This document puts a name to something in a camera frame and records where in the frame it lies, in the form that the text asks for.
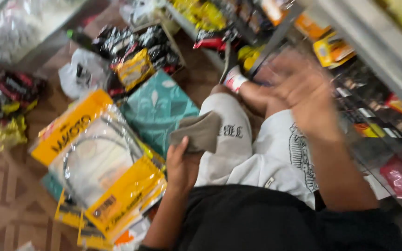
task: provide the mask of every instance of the sock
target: sock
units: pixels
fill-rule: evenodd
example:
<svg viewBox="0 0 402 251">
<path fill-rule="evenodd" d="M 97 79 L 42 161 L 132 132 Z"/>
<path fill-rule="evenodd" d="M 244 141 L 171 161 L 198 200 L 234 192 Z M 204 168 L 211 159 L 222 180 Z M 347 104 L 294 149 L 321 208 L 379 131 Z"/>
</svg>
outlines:
<svg viewBox="0 0 402 251">
<path fill-rule="evenodd" d="M 240 66 L 237 65 L 227 73 L 223 84 L 231 91 L 238 93 L 241 85 L 246 81 L 249 80 L 241 74 Z"/>
</svg>

